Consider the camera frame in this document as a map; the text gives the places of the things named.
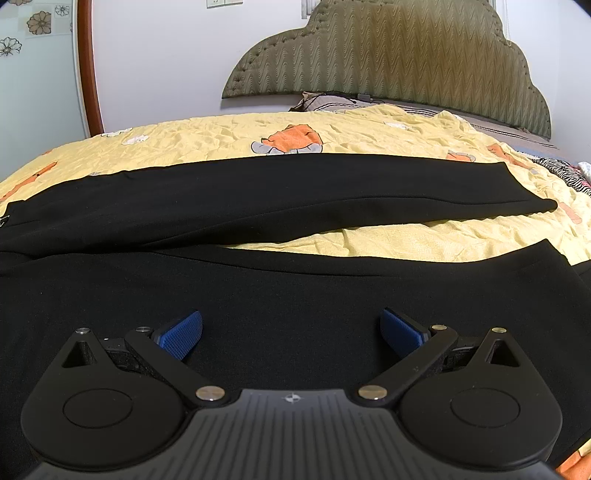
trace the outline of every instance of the yellow bedspread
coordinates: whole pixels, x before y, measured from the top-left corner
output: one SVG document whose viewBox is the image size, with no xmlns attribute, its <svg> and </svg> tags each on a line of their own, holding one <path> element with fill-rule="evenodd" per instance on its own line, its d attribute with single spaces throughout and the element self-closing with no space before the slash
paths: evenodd
<svg viewBox="0 0 591 480">
<path fill-rule="evenodd" d="M 481 163 L 505 161 L 525 188 L 540 197 L 555 199 L 560 207 L 529 216 L 369 226 L 318 233 L 284 244 L 236 247 L 464 262 L 501 255 L 547 238 L 571 264 L 591 259 L 591 197 L 575 192 L 506 144 L 500 144 L 502 150 L 499 148 L 495 154 L 489 150 L 495 143 L 494 138 L 475 131 L 448 112 L 425 118 L 392 105 L 343 112 L 193 118 L 135 127 L 55 148 L 0 183 L 0 197 L 5 196 L 0 200 L 0 216 L 8 202 L 27 199 L 66 180 L 195 161 L 290 151 L 447 157 Z M 503 153 L 513 159 L 497 155 Z"/>
</svg>

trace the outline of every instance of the white wall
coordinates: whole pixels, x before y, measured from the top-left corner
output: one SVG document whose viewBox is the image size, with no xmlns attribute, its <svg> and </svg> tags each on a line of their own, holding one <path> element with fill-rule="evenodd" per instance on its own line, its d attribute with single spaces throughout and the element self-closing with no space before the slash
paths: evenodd
<svg viewBox="0 0 591 480">
<path fill-rule="evenodd" d="M 591 17 L 572 0 L 557 3 L 560 62 L 552 140 L 569 159 L 591 163 Z"/>
<path fill-rule="evenodd" d="M 47 150 L 85 137 L 72 36 L 26 39 L 16 20 L 0 18 L 0 38 L 6 36 L 22 47 L 0 57 L 0 181 Z"/>
<path fill-rule="evenodd" d="M 105 131 L 192 116 L 285 111 L 298 98 L 222 101 L 232 69 L 255 43 L 306 25 L 300 0 L 95 0 L 93 49 Z"/>
<path fill-rule="evenodd" d="M 505 22 L 505 31 L 508 29 L 509 39 L 523 51 L 530 68 L 531 80 L 544 95 L 554 121 L 560 55 L 558 1 L 497 0 L 496 3 Z M 508 13 L 508 21 L 504 18 L 505 11 Z"/>
</svg>

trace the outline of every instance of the blue gripper pad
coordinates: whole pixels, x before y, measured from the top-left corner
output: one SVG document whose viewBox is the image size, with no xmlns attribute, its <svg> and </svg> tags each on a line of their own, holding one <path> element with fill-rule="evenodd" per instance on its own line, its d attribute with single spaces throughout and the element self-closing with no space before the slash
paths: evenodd
<svg viewBox="0 0 591 480">
<path fill-rule="evenodd" d="M 390 309 L 382 312 L 379 329 L 383 339 L 400 358 L 414 352 L 430 338 L 429 331 L 423 325 Z"/>
<path fill-rule="evenodd" d="M 152 335 L 154 342 L 177 360 L 182 360 L 197 345 L 203 333 L 203 319 L 199 312 L 175 320 Z"/>
</svg>

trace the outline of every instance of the crosshair logo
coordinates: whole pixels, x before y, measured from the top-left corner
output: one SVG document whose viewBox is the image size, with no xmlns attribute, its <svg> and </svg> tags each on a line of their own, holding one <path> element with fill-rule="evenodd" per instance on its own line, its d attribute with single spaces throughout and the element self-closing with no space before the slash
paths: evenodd
<svg viewBox="0 0 591 480">
<path fill-rule="evenodd" d="M 298 403 L 301 400 L 301 397 L 297 393 L 290 393 L 283 397 L 283 400 L 288 401 L 291 404 Z"/>
</svg>

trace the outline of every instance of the wooden door frame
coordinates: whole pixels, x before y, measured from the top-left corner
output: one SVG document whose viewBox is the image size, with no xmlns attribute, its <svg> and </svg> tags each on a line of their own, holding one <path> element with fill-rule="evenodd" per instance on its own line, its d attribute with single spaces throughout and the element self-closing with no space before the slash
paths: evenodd
<svg viewBox="0 0 591 480">
<path fill-rule="evenodd" d="M 92 0 L 77 0 L 76 32 L 80 89 L 83 99 L 81 103 L 86 111 L 90 136 L 94 137 L 104 133 L 105 129 L 100 115 L 99 95 L 96 91 L 95 58 L 92 50 Z"/>
</svg>

